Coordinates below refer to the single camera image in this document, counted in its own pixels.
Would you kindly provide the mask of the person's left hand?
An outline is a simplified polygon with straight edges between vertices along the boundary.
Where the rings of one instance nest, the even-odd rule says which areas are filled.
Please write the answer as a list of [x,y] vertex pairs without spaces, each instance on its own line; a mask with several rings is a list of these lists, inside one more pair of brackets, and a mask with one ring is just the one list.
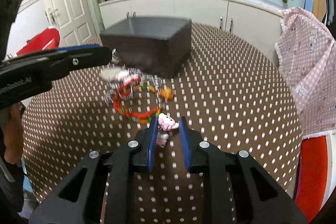
[[22,157],[23,132],[20,105],[16,103],[10,107],[10,119],[3,132],[4,159],[10,164],[18,163]]

